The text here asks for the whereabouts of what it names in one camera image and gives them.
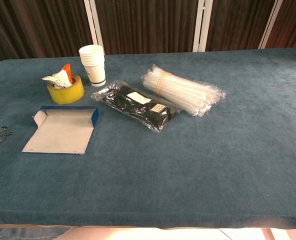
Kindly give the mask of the stack of white paper cups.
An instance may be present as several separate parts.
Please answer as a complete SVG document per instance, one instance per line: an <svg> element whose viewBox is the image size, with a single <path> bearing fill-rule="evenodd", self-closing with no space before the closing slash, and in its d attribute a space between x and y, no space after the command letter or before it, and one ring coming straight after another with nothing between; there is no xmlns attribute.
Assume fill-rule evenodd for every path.
<svg viewBox="0 0 296 240"><path fill-rule="evenodd" d="M83 46L79 49L82 65L90 84L101 87L106 84L104 48L97 44Z"/></svg>

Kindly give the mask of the yellow packing tape roll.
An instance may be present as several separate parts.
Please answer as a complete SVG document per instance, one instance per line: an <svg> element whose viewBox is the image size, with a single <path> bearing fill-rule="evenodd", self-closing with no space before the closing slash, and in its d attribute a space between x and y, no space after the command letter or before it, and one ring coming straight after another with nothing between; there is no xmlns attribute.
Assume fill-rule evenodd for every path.
<svg viewBox="0 0 296 240"><path fill-rule="evenodd" d="M85 90L81 77L77 74L73 74L71 77L74 83L70 87L55 88L51 83L46 85L54 103L61 105L71 104L84 96Z"/></svg>

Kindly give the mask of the white frame post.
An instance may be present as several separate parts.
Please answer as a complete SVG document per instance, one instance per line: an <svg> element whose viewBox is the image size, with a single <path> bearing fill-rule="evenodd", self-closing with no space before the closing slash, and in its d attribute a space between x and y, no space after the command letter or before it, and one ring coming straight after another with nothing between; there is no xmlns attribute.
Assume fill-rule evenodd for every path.
<svg viewBox="0 0 296 240"><path fill-rule="evenodd" d="M269 40L271 31L273 29L273 26L275 24L276 18L278 16L278 13L280 11L280 8L282 6L284 0L274 0L274 4L272 6L269 18L267 20L265 29L263 31L260 43L258 45L258 49L264 49L266 47L266 44Z"/></svg>
<svg viewBox="0 0 296 240"><path fill-rule="evenodd" d="M205 52L214 0L198 0L192 52Z"/></svg>
<svg viewBox="0 0 296 240"><path fill-rule="evenodd" d="M96 8L96 1L95 0L83 0L83 1L84 1L87 20L90 28L92 42L95 45L100 45L104 47L98 12Z"/></svg>

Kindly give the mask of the blue-green table cloth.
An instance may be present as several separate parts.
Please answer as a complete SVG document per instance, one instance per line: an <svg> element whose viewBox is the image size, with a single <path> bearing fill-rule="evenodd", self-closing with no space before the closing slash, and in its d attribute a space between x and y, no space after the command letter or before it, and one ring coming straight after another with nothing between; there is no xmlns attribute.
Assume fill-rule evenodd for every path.
<svg viewBox="0 0 296 240"><path fill-rule="evenodd" d="M23 153L67 63L99 112L86 152ZM226 97L155 133L93 100L78 57L0 61L0 225L296 229L296 48L107 55L106 81L141 89L152 65Z"/></svg>

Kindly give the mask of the blue cardboard box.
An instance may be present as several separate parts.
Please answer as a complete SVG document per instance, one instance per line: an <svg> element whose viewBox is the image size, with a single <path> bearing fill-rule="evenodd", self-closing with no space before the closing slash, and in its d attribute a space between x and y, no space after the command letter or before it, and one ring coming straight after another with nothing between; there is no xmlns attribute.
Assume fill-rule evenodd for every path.
<svg viewBox="0 0 296 240"><path fill-rule="evenodd" d="M33 116L37 129L23 153L86 153L99 118L94 106L42 106Z"/></svg>

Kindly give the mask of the black items in clear bag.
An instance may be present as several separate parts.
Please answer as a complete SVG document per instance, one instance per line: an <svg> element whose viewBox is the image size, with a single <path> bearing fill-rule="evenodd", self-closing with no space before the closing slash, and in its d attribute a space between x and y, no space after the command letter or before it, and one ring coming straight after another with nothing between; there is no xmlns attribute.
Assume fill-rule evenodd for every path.
<svg viewBox="0 0 296 240"><path fill-rule="evenodd" d="M91 98L107 104L158 134L165 124L181 112L179 107L168 100L134 88L122 80L115 80L94 92Z"/></svg>

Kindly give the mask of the dark brown curtain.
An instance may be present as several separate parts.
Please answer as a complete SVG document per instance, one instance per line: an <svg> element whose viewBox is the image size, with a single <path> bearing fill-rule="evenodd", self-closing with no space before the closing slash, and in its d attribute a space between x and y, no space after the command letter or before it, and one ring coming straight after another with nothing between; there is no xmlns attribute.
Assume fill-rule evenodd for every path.
<svg viewBox="0 0 296 240"><path fill-rule="evenodd" d="M0 61L74 57L93 43L86 0L0 0ZM191 52L202 0L94 0L104 51ZM259 47L276 0L213 0L205 49ZM267 48L296 48L296 0L282 0Z"/></svg>

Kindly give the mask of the yellow rubber band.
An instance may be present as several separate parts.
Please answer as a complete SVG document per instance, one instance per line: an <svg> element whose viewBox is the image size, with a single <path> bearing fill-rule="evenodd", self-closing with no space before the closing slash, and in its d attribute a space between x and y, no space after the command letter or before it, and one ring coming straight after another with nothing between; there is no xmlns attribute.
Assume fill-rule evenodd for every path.
<svg viewBox="0 0 296 240"><path fill-rule="evenodd" d="M157 83L156 83L156 93L161 96L161 85L162 85L162 82L164 80L165 77L171 75L170 72L164 72L158 79Z"/></svg>

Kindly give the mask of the crumpled white orange wrapper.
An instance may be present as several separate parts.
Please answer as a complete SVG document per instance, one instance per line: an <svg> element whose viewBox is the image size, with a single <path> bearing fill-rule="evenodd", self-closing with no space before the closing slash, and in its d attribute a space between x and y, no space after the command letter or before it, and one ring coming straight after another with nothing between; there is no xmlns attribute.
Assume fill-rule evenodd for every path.
<svg viewBox="0 0 296 240"><path fill-rule="evenodd" d="M45 76L42 80L50 83L56 89L71 87L73 85L71 65L64 65L59 72L51 76Z"/></svg>

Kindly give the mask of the bundle of clear wrapped straws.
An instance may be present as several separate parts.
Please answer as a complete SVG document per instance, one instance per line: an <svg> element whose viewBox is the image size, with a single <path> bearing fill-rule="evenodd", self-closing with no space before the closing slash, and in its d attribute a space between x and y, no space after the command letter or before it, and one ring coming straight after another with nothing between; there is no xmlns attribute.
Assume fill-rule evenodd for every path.
<svg viewBox="0 0 296 240"><path fill-rule="evenodd" d="M156 84L160 76L167 71L153 65L142 77L143 86L156 93ZM165 76L161 84L161 96L191 116L202 117L211 110L226 93L216 85L193 81L171 73Z"/></svg>

